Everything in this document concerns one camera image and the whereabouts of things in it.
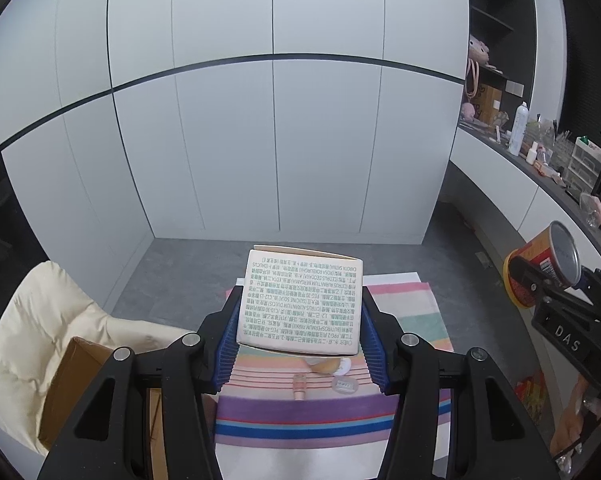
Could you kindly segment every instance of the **white cabinet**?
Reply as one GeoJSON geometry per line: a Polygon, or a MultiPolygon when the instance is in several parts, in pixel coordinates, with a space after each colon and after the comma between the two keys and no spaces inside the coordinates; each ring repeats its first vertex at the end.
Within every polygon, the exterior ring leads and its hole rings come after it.
{"type": "Polygon", "coordinates": [[[173,0],[176,66],[272,53],[272,0],[173,0]]]}
{"type": "Polygon", "coordinates": [[[58,0],[56,69],[62,106],[110,88],[107,0],[58,0]]]}
{"type": "Polygon", "coordinates": [[[176,76],[200,212],[221,236],[279,230],[272,63],[176,76]]]}
{"type": "Polygon", "coordinates": [[[565,210],[540,188],[518,231],[528,242],[554,220],[562,222],[569,229],[580,254],[581,263],[591,270],[601,269],[601,256],[589,241],[587,235],[583,233],[565,210]]]}
{"type": "Polygon", "coordinates": [[[469,0],[385,0],[384,59],[465,78],[469,0]]]}
{"type": "Polygon", "coordinates": [[[194,238],[204,228],[185,148],[175,76],[116,92],[122,140],[156,237],[194,238]]]}
{"type": "Polygon", "coordinates": [[[173,68],[172,0],[109,0],[112,83],[173,68]]]}
{"type": "Polygon", "coordinates": [[[379,80],[375,65],[274,61],[282,231],[359,232],[379,80]]]}
{"type": "Polygon", "coordinates": [[[274,0],[274,52],[382,59],[384,6],[384,0],[274,0]]]}
{"type": "Polygon", "coordinates": [[[39,126],[2,155],[18,202],[47,256],[104,305],[122,265],[85,192],[63,117],[39,126]]]}
{"type": "Polygon", "coordinates": [[[0,142],[60,108],[57,0],[11,0],[0,15],[0,142]]]}
{"type": "Polygon", "coordinates": [[[89,202],[117,263],[127,265],[151,235],[122,147],[111,95],[64,115],[69,144],[89,202]]]}
{"type": "Polygon", "coordinates": [[[538,184],[484,142],[458,128],[449,158],[518,229],[538,184]]]}
{"type": "Polygon", "coordinates": [[[423,241],[447,169],[462,85],[383,67],[361,232],[423,241]],[[423,114],[436,102],[437,113],[423,114]]]}

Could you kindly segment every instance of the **blue gripper pad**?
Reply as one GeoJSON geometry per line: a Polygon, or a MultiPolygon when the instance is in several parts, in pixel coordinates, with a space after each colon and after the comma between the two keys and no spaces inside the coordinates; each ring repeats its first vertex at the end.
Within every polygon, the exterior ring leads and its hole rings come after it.
{"type": "Polygon", "coordinates": [[[220,390],[223,384],[229,381],[231,370],[236,362],[238,354],[238,343],[236,342],[236,332],[238,331],[238,314],[240,312],[240,296],[234,305],[234,312],[229,318],[225,332],[218,343],[216,349],[216,367],[214,369],[214,382],[216,389],[220,390]]]}
{"type": "Polygon", "coordinates": [[[389,384],[387,357],[364,302],[360,315],[360,347],[365,356],[371,380],[378,385],[381,392],[386,393],[389,384]]]}

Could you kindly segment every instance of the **red can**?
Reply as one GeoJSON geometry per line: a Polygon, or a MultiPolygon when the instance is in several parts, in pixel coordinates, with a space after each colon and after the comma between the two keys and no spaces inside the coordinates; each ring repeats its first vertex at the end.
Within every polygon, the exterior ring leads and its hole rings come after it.
{"type": "Polygon", "coordinates": [[[509,261],[514,256],[536,264],[562,290],[580,281],[582,266],[578,249],[567,227],[558,221],[551,222],[525,246],[512,251],[504,261],[504,288],[509,298],[519,308],[530,308],[536,304],[534,294],[509,275],[509,261]]]}

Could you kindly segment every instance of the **round lid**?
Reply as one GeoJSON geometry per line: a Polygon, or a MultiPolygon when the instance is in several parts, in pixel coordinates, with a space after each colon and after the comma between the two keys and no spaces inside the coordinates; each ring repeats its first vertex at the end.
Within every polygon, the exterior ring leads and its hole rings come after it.
{"type": "Polygon", "coordinates": [[[564,224],[558,221],[549,224],[549,243],[555,256],[557,272],[568,285],[578,283],[582,272],[580,255],[571,233],[564,224]]]}

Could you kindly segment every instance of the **wall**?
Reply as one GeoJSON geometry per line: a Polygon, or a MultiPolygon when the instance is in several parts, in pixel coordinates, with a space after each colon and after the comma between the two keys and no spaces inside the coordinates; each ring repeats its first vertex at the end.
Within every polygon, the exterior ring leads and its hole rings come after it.
{"type": "Polygon", "coordinates": [[[110,312],[153,235],[102,94],[106,6],[11,0],[0,16],[0,147],[43,250],[110,312]]]}
{"type": "Polygon", "coordinates": [[[420,243],[469,23],[468,0],[411,12],[422,1],[13,0],[0,142],[43,248],[110,303],[146,222],[171,238],[420,243]],[[41,186],[52,171],[63,181],[41,186]]]}

